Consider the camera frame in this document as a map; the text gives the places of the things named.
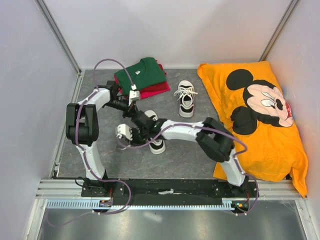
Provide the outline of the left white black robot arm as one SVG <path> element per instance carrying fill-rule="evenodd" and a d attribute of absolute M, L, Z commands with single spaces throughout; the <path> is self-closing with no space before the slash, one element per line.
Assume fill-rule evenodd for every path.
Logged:
<path fill-rule="evenodd" d="M 120 110 L 124 117 L 137 113 L 135 102 L 141 98 L 136 85 L 131 86 L 127 97 L 119 95 L 120 86 L 115 81 L 98 85 L 85 99 L 69 103 L 66 107 L 65 134 L 79 151 L 85 166 L 82 191 L 86 194 L 106 196 L 112 188 L 103 167 L 97 147 L 100 133 L 98 111 L 103 107 Z"/>

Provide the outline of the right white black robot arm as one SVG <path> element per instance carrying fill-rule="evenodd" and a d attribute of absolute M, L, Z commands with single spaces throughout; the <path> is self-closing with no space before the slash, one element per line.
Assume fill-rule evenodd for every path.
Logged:
<path fill-rule="evenodd" d="M 151 144 L 156 140 L 180 140 L 199 145 L 207 157 L 219 164 L 227 178 L 229 191 L 235 197 L 247 191 L 249 177 L 241 167 L 235 142 L 240 143 L 215 119 L 208 117 L 200 122 L 177 122 L 138 111 L 131 121 L 136 128 L 131 130 L 130 143 L 135 147 Z"/>

